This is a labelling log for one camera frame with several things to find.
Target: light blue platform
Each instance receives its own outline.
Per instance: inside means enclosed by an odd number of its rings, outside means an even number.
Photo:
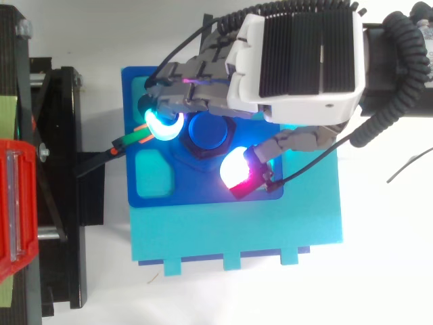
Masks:
[[[284,154],[283,174],[319,154]],[[159,166],[153,165],[152,175],[166,172]],[[223,254],[230,270],[241,267],[241,252],[280,249],[282,265],[297,264],[298,247],[342,241],[337,156],[286,184],[278,200],[131,207],[130,214],[133,260],[163,260],[166,276],[181,274],[182,257],[202,255]]]

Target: white table surface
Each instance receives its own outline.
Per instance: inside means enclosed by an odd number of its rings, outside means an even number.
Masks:
[[[83,148],[102,151],[123,134],[120,69],[157,65],[202,23],[248,0],[16,0],[32,20],[31,56],[82,75]],[[415,1],[360,1],[364,22],[381,22]],[[197,53],[199,40],[177,56]],[[354,117],[348,130],[362,119]],[[105,224],[86,228],[88,301],[55,304],[46,325],[433,324],[433,154],[393,183],[411,156],[433,146],[433,120],[407,118],[368,147],[339,149],[344,243],[311,248],[299,265],[279,257],[184,263],[165,278],[161,265],[131,261],[124,158],[106,167]]]

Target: orange wire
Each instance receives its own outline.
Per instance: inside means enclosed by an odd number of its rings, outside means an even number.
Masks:
[[[139,143],[144,144],[145,142],[152,140],[154,137],[155,137],[155,135],[151,134],[148,137],[145,137],[144,139],[140,140]]]
[[[135,131],[142,130],[142,129],[145,129],[146,127],[147,127],[147,124],[144,123],[143,125],[140,125],[139,127],[136,127],[136,128],[134,129],[134,132],[135,132]]]

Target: blue round knob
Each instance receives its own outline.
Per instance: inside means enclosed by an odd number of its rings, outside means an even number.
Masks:
[[[227,123],[221,116],[202,112],[195,115],[188,127],[192,142],[199,148],[218,148],[227,138]]]

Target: glowing led light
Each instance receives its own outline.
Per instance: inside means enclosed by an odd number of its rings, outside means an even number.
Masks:
[[[219,175],[227,188],[234,188],[237,184],[246,181],[250,168],[244,158],[245,147],[233,149],[221,163]]]
[[[149,127],[149,130],[155,138],[161,141],[168,141],[176,138],[182,130],[184,121],[183,114],[179,113],[179,117],[175,124],[165,125],[158,120],[153,110],[147,110],[144,114],[144,119],[147,127]]]

